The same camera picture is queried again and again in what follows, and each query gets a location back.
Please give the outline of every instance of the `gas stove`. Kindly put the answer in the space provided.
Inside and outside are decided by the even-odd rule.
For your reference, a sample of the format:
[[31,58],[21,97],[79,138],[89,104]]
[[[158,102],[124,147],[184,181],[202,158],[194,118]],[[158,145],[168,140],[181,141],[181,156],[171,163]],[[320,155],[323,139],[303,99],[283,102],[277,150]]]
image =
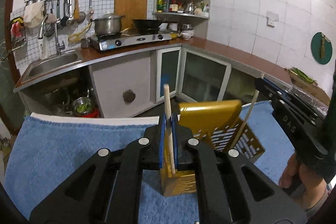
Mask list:
[[139,34],[136,29],[129,29],[127,32],[124,33],[92,37],[92,45],[98,51],[107,51],[119,47],[171,39],[169,32],[152,32],[153,31],[150,30],[148,33],[142,32],[143,34]]

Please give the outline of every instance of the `brown countertop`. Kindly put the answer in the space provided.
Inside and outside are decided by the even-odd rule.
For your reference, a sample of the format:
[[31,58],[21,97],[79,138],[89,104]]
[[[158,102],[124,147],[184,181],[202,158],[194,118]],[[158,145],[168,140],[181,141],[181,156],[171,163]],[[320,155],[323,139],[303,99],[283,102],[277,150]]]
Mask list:
[[65,70],[69,71],[72,69],[90,65],[92,64],[92,62],[94,62],[94,60],[97,60],[97,62],[100,62],[106,58],[108,59],[108,57],[112,55],[116,55],[116,57],[118,57],[118,55],[123,55],[126,52],[129,52],[131,54],[131,52],[133,51],[146,50],[146,49],[153,50],[153,48],[155,47],[174,46],[174,45],[179,46],[183,44],[186,44],[186,45],[189,45],[189,46],[201,49],[201,50],[205,50],[205,51],[217,54],[217,55],[221,55],[223,57],[232,59],[244,65],[248,65],[259,71],[265,72],[271,77],[277,78],[289,85],[292,85],[288,72],[284,68],[278,65],[275,65],[267,60],[264,60],[260,57],[257,57],[255,55],[249,54],[241,50],[238,50],[233,47],[229,47],[229,46],[226,46],[226,45],[223,45],[217,42],[213,42],[210,40],[206,40],[203,38],[193,37],[189,39],[188,41],[183,40],[181,38],[176,38],[176,39],[172,39],[169,41],[145,43],[145,44],[139,44],[139,45],[134,45],[134,46],[122,47],[122,48],[117,48],[117,49],[113,49],[113,50],[106,51],[106,52],[98,52],[96,49],[92,47],[87,48],[87,49],[80,48],[79,50],[83,56],[83,61],[81,63],[75,64],[75,65],[69,65],[66,68],[61,68],[59,70],[53,70],[52,72],[48,74],[39,75],[38,77],[34,77],[34,78],[31,78],[23,82],[22,80],[25,78],[31,66],[29,65],[26,71],[21,76],[20,80],[17,82],[14,88],[14,92],[17,92],[23,89],[22,88],[23,85],[26,87],[26,86],[33,85],[36,82],[39,82],[39,78],[41,77],[43,78],[53,77],[57,74],[63,73]]

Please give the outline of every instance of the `round cutting board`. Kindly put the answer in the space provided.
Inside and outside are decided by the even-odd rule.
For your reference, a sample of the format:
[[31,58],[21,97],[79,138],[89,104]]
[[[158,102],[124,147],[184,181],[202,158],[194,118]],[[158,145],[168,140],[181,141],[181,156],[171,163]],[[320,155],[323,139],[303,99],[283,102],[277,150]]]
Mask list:
[[333,47],[328,39],[324,39],[324,57],[321,58],[320,56],[321,42],[322,42],[322,33],[318,32],[313,36],[311,40],[310,49],[315,60],[318,63],[325,65],[331,59],[331,56],[333,54]]

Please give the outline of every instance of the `wooden stick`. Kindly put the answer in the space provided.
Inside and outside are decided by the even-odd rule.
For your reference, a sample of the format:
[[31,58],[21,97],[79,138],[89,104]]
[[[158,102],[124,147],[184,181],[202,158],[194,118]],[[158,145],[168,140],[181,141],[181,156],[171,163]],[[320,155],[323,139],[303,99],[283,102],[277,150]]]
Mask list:
[[242,132],[243,132],[243,129],[244,129],[244,127],[245,127],[245,125],[246,125],[246,123],[247,123],[247,120],[248,120],[248,118],[250,117],[250,114],[251,114],[252,109],[253,109],[253,107],[254,107],[254,104],[255,104],[255,102],[257,101],[258,95],[259,95],[259,90],[255,90],[255,91],[254,91],[254,94],[253,94],[253,98],[252,98],[252,102],[251,102],[250,108],[249,108],[249,110],[248,110],[248,112],[247,112],[247,114],[246,114],[246,116],[245,116],[245,119],[244,119],[243,123],[241,124],[241,126],[240,126],[240,128],[239,128],[238,134],[235,136],[233,142],[231,143],[230,149],[233,149],[233,148],[234,148],[234,146],[236,145],[237,141],[238,141],[239,138],[241,137]]
[[171,129],[171,106],[170,106],[170,96],[169,96],[169,85],[163,85],[163,93],[165,98],[165,114],[166,114],[166,132],[167,140],[168,140],[168,150],[170,156],[170,164],[171,164],[171,172],[173,174],[176,173],[175,171],[175,164],[174,164],[174,147],[173,147],[173,134]]

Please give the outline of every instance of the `stainless steel sink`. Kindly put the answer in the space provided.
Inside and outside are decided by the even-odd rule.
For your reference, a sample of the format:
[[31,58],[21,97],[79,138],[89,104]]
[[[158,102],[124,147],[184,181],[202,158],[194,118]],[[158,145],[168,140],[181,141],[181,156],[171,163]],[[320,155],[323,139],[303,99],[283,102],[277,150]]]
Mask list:
[[75,63],[83,61],[83,56],[77,50],[64,52],[59,56],[52,56],[45,60],[40,60],[32,64],[30,71],[27,73],[25,80],[49,73]]

